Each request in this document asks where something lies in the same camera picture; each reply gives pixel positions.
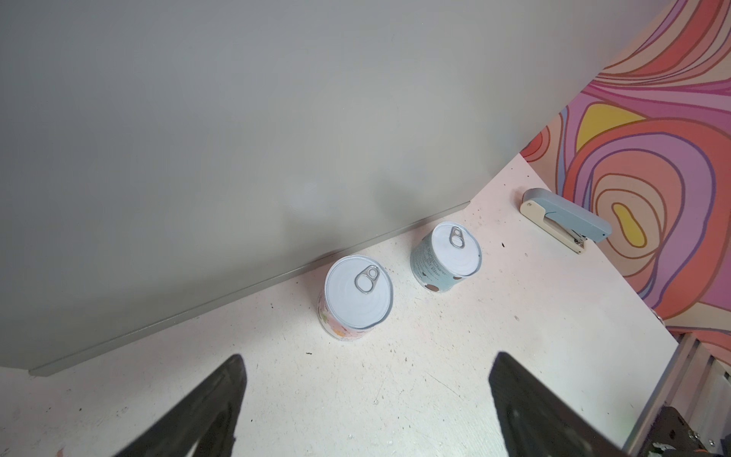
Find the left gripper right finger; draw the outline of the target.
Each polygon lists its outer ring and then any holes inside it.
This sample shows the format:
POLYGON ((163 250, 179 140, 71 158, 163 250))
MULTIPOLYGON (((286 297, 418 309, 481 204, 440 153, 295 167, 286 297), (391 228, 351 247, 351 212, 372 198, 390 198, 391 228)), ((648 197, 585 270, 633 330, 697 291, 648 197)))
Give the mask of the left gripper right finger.
POLYGON ((498 353, 488 380, 508 455, 624 455, 510 354, 498 353))

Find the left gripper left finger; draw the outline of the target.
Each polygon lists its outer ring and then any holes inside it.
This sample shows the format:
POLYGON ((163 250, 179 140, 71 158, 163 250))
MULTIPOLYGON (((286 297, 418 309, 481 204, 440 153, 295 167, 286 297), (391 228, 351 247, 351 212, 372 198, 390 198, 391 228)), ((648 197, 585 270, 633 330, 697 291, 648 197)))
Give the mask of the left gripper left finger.
POLYGON ((184 399, 117 454, 230 456, 247 387, 244 359, 233 354, 184 399))

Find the white lid can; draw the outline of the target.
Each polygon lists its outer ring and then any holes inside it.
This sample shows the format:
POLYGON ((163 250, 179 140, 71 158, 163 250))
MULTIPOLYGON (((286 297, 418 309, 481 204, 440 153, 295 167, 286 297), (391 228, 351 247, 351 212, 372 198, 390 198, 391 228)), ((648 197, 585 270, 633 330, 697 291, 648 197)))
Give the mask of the white lid can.
POLYGON ((463 226, 443 222, 411 251, 410 268, 416 280, 433 292, 447 292, 482 266, 479 242, 463 226))

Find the pink can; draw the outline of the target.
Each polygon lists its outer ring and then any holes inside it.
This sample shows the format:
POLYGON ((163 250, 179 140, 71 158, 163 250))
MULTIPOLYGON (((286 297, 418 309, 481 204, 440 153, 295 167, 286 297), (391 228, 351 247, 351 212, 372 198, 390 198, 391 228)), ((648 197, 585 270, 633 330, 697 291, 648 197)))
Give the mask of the pink can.
POLYGON ((364 255, 348 255, 327 272, 318 318, 333 338, 353 341, 388 318, 393 295, 392 281, 381 264, 364 255))

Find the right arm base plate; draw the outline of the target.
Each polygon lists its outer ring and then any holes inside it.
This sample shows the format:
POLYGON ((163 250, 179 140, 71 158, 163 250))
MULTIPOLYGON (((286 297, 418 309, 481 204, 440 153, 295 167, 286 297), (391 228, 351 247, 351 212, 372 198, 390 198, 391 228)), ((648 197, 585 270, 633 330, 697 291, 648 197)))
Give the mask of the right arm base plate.
POLYGON ((641 457, 718 456, 710 452, 677 409, 662 407, 639 452, 641 457))

